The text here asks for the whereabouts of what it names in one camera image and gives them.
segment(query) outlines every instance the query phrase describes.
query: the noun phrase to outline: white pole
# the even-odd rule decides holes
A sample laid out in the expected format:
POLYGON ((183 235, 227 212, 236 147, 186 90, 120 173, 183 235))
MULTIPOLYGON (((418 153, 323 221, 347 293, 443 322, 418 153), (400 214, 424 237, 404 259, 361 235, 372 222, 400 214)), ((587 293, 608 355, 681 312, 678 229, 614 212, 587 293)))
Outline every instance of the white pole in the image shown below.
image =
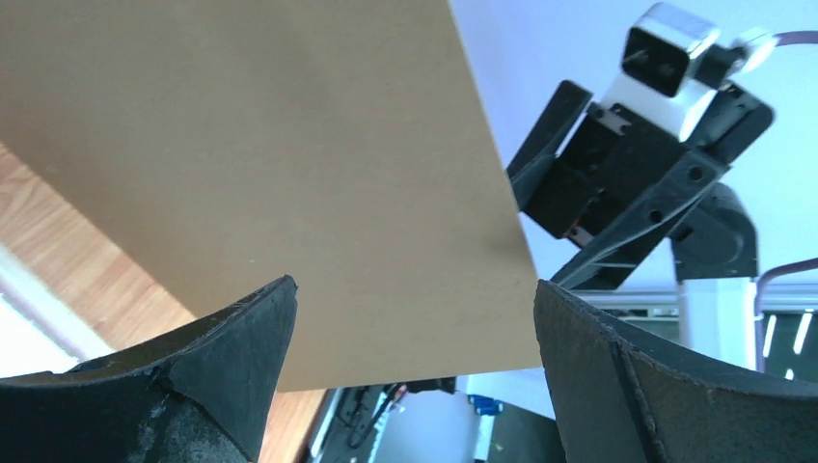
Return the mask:
POLYGON ((679 287, 684 346, 738 367, 756 369, 755 283, 749 278, 688 280, 679 287))

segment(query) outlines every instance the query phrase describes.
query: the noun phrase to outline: brown cardboard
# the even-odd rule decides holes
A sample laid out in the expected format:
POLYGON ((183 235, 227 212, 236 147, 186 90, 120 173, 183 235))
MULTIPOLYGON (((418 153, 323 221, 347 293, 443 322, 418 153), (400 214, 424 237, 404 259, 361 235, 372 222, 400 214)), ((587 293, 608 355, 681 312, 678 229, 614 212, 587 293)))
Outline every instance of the brown cardboard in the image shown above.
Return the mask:
POLYGON ((281 391, 539 363, 446 2, 7 2, 0 139, 196 315, 294 276, 281 391))

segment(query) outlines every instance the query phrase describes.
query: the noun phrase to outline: black plastic part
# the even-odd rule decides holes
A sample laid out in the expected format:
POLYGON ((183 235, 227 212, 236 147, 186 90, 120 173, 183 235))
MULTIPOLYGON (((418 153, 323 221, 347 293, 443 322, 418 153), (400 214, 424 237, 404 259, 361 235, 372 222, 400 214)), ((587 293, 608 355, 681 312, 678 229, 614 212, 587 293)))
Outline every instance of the black plastic part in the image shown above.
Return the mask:
MULTIPOLYGON (((585 105, 579 104, 584 101, 579 95, 588 92, 570 82, 560 88, 563 92, 554 95, 542 121, 556 118, 545 118, 550 108, 585 105)), ((734 84, 717 93, 685 143, 622 105, 606 109, 591 104, 559 157, 551 151, 559 143, 538 151, 536 143, 545 146, 547 139, 530 136, 508 173, 520 209, 553 237, 568 237, 583 248, 555 278, 578 290, 616 289, 663 239, 683 226, 709 188, 772 122, 772 109, 734 84), (535 166, 538 157, 532 152, 545 153, 535 166), (684 175, 678 167, 682 158, 697 163, 684 175), (671 169, 677 170, 673 178, 668 177, 671 169), (688 200, 662 204, 667 198, 678 200, 671 191, 678 186, 685 188, 688 200), (655 207, 645 210, 646 204, 655 207), (637 223, 642 224, 639 230, 637 223), (617 230, 608 231, 614 225, 617 230)))
POLYGON ((647 257, 676 225, 684 221, 688 214, 707 191, 726 171, 726 167, 715 162, 705 154, 690 150, 660 178, 654 185, 648 186, 625 211, 619 214, 610 224, 596 235, 573 259, 568 261, 552 278, 565 287, 575 289, 597 289, 603 282, 598 282, 599 272, 603 269, 616 269, 620 275, 630 275, 636 266, 647 257), (647 241, 645 235, 654 233, 647 241), (638 242, 647 244, 642 248, 643 255, 633 262, 633 266, 622 264, 624 246, 638 242))
POLYGON ((758 276, 755 226, 738 196, 717 183, 670 235, 676 280, 758 276))
POLYGON ((67 373, 0 380, 0 461, 258 461, 295 290, 283 277, 67 373))
POLYGON ((568 462, 818 461, 815 384, 697 354, 549 282, 534 321, 568 462))
POLYGON ((406 383, 406 391, 412 394, 423 393, 426 391, 443 391, 444 393, 454 394, 455 378, 438 378, 438 379, 424 379, 420 381, 409 381, 406 383))
POLYGON ((557 156, 559 145, 590 103, 591 93, 570 81, 562 81, 506 173, 520 209, 525 209, 557 156))
POLYGON ((695 80, 711 89, 719 90, 744 59, 745 53, 741 48, 712 45, 704 52, 701 64, 695 72, 695 80))
POLYGON ((638 27, 628 32, 622 70, 660 94, 676 96, 691 64, 686 50, 638 27))
POLYGON ((732 164, 770 128, 773 109, 743 88, 730 84, 718 92, 686 142, 714 159, 732 164))

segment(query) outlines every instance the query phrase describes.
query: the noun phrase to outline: wooden table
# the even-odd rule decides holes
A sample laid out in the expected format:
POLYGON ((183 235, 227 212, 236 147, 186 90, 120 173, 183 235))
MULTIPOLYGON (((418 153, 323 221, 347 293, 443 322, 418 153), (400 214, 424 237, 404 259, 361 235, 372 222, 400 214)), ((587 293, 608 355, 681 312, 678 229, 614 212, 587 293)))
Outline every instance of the wooden table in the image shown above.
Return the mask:
MULTIPOLYGON (((0 243, 114 349, 194 319, 139 265, 0 145, 0 243)), ((277 394, 261 462, 295 461, 323 391, 277 394)))

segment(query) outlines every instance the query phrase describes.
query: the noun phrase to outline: cable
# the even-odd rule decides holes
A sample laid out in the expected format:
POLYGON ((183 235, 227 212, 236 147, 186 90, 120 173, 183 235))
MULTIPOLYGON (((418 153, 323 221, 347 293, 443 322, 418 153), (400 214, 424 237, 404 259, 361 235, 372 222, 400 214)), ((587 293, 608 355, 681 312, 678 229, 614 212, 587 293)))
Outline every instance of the cable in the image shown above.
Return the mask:
POLYGON ((761 341, 764 339, 762 326, 764 314, 761 310, 761 298, 764 296, 764 289, 772 280, 778 277, 816 269, 818 269, 818 258, 807 259, 772 268, 758 278, 758 282, 755 284, 755 299, 752 301, 752 312, 755 315, 755 365, 758 371, 763 372, 765 369, 763 342, 761 341))
POLYGON ((778 44, 786 45, 814 45, 818 44, 818 31, 791 31, 776 34, 778 44))
POLYGON ((395 398, 397 392, 400 390, 402 386, 403 386, 402 384, 395 384, 386 392, 386 398, 384 399, 383 403, 381 403, 381 406, 378 407, 378 411, 375 412, 371 419, 369 419, 367 427, 364 428, 363 433, 358 439, 356 440, 352 439, 353 435, 355 434, 354 432, 350 432, 349 435, 346 436, 346 444, 351 449, 358 449, 360 446, 364 444, 364 442, 367 440, 367 437, 369 437, 369 434, 371 434, 372 430, 375 428, 375 425, 378 423, 378 421, 381 419, 381 417, 390 407, 390 405, 392 405, 392 400, 395 398))

